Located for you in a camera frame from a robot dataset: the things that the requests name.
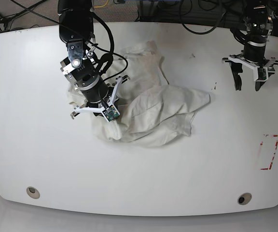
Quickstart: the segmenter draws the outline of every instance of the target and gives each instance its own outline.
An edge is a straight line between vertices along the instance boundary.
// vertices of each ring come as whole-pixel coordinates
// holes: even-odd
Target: table surface
[[[154,40],[171,84],[210,93],[211,103],[196,115],[192,135],[157,149],[98,140],[87,115],[70,118],[68,82],[59,64],[67,51],[58,27],[5,33],[0,35],[0,196],[55,209],[134,216],[278,205],[278,148],[272,169],[261,170],[278,141],[270,138],[278,135],[278,67],[259,92],[251,70],[244,68],[242,91],[236,92],[229,65],[221,63],[242,49],[229,30],[197,36],[177,24],[109,26],[116,51]],[[99,45],[109,48],[99,24],[95,33]],[[278,59],[278,38],[270,38],[266,57]],[[39,199],[27,195],[30,186],[39,190]],[[247,192],[251,202],[239,205],[238,197]]]

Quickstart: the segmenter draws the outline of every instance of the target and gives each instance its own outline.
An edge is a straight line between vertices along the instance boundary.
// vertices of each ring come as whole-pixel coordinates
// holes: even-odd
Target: floor
[[[18,3],[28,7],[39,0],[17,0]],[[95,0],[95,6],[104,5],[107,0]],[[39,5],[35,11],[58,21],[57,15],[58,0],[48,0],[47,2]],[[0,14],[2,16],[11,15],[20,12],[22,9],[9,0],[0,0]],[[113,0],[109,0],[108,5],[102,8],[96,8],[96,14],[105,22],[133,22],[138,17],[137,4],[135,0],[128,0],[125,4],[115,4]],[[54,23],[40,18],[37,15],[28,13],[16,19],[11,28],[30,28],[32,26],[43,27],[54,25]]]

